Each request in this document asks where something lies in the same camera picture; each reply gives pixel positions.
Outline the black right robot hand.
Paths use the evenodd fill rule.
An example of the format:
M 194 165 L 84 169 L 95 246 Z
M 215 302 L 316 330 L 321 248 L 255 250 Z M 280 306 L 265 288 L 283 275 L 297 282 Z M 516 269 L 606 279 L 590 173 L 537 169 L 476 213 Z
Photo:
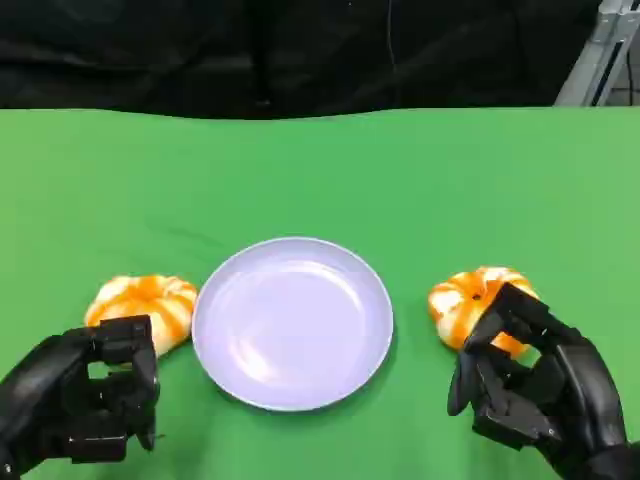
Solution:
M 613 377 L 595 345 L 506 283 L 458 353 L 447 412 L 472 407 L 475 433 L 538 450 L 563 479 L 636 479 Z

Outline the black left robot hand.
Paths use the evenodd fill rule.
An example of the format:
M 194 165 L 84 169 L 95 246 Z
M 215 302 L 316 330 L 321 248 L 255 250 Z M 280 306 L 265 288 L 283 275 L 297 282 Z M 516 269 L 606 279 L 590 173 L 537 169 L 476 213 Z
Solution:
M 1 382 L 2 478 L 48 459 L 121 462 L 132 437 L 152 451 L 159 396 L 147 315 L 44 339 Z

